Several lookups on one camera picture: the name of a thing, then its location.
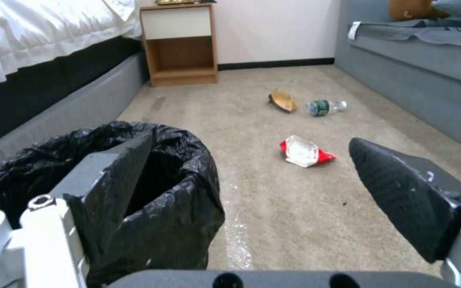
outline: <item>black gripper pad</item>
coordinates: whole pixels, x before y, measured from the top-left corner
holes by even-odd
[[[428,262],[445,259],[461,227],[461,182],[428,159],[361,138],[349,153],[382,211]]]

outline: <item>carpet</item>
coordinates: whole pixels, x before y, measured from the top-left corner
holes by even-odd
[[[280,87],[299,109],[268,104]],[[309,116],[311,100],[344,100],[348,109]],[[144,86],[120,120],[192,131],[211,151],[226,222],[212,242],[209,269],[400,270],[438,275],[390,224],[362,186],[348,143],[359,136],[426,157],[461,180],[461,144],[366,88],[334,66],[223,71],[218,84]],[[309,139],[338,160],[302,168],[279,143]]]

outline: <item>black baseboard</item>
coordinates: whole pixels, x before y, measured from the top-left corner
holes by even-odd
[[[333,61],[334,61],[334,58],[317,58],[317,59],[282,60],[282,61],[266,61],[266,62],[229,63],[229,64],[218,64],[218,71],[236,70],[236,69],[252,69],[252,68],[332,65]]]

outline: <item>gray blanket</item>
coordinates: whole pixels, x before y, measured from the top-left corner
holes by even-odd
[[[357,35],[392,41],[418,38],[431,44],[461,46],[461,20],[362,22]]]

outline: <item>bed frame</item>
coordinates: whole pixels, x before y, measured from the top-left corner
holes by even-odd
[[[115,120],[148,80],[138,52],[0,138],[0,162],[21,149],[72,130]]]

